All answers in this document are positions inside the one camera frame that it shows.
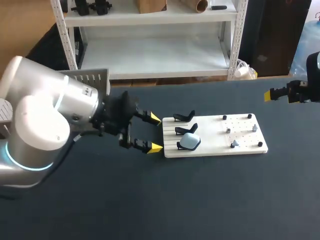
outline shelf board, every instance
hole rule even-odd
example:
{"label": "shelf board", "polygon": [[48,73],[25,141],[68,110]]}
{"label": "shelf board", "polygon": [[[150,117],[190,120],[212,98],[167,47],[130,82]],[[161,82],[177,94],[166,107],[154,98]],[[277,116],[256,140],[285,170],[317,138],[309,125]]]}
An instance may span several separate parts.
{"label": "shelf board", "polygon": [[224,76],[228,67],[213,35],[90,40],[81,69],[108,68],[111,80]]}
{"label": "shelf board", "polygon": [[113,7],[107,15],[98,16],[96,12],[90,10],[90,15],[80,16],[76,11],[70,11],[65,17],[65,24],[67,27],[93,27],[205,23],[236,20],[237,11],[232,0],[215,0],[215,4],[226,5],[227,9],[211,10],[211,6],[208,6],[205,12],[195,13],[179,0],[168,0],[166,11],[139,14],[134,0],[117,0],[112,2]]}

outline cardboard tube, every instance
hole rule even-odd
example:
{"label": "cardboard tube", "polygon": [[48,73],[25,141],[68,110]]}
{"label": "cardboard tube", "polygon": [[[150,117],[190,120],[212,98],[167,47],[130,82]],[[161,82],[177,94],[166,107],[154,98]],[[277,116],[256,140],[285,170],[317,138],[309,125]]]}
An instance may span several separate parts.
{"label": "cardboard tube", "polygon": [[203,13],[208,7],[207,0],[181,0],[181,2],[199,14]]}

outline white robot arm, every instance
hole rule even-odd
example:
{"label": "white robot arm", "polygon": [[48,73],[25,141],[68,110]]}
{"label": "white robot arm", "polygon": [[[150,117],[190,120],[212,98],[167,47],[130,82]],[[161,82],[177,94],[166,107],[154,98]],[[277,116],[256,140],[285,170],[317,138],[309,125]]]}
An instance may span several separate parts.
{"label": "white robot arm", "polygon": [[154,153],[162,147],[130,137],[131,118],[157,125],[125,92],[120,98],[17,56],[0,81],[0,98],[12,105],[8,139],[0,140],[0,186],[29,188],[51,171],[70,135],[70,125],[91,123],[99,135],[120,135],[120,146]]}

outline cable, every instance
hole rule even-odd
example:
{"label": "cable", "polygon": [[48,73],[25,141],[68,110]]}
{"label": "cable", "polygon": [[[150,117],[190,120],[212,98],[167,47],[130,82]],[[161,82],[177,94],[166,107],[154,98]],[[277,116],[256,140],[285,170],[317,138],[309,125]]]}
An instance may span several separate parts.
{"label": "cable", "polygon": [[90,131],[83,131],[82,133],[78,134],[77,136],[75,136],[72,140],[72,142],[70,143],[70,145],[68,146],[68,148],[66,149],[66,151],[64,152],[61,160],[56,164],[53,165],[53,169],[39,182],[38,185],[43,184],[52,174],[54,174],[56,172],[56,170],[64,163],[65,159],[67,158],[67,156],[69,155],[71,149],[73,148],[73,146],[75,145],[75,143],[80,140],[82,137],[87,136],[87,135],[100,135],[100,132],[98,130],[90,130]]}

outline black table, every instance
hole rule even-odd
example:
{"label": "black table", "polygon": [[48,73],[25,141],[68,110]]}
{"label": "black table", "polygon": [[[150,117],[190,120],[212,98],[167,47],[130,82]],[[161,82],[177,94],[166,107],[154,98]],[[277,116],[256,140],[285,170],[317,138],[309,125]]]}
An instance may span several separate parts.
{"label": "black table", "polygon": [[[0,200],[3,240],[319,240],[320,104],[263,102],[290,79],[128,90],[158,117],[254,113],[267,154],[166,159],[88,136],[21,200]],[[162,144],[138,119],[132,134]]]}

